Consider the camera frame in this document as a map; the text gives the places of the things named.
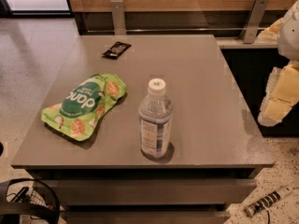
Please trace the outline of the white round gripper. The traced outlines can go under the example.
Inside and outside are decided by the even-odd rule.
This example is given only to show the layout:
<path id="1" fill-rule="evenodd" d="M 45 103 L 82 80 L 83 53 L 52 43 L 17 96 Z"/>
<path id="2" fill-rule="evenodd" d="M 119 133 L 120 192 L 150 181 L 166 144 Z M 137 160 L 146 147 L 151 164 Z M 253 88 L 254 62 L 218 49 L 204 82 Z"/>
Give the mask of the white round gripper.
<path id="1" fill-rule="evenodd" d="M 257 40 L 277 43 L 278 53 L 290 61 L 283 68 L 274 67 L 266 85 L 258 122 L 265 127 L 279 124 L 299 102 L 299 0 L 269 27 Z"/>

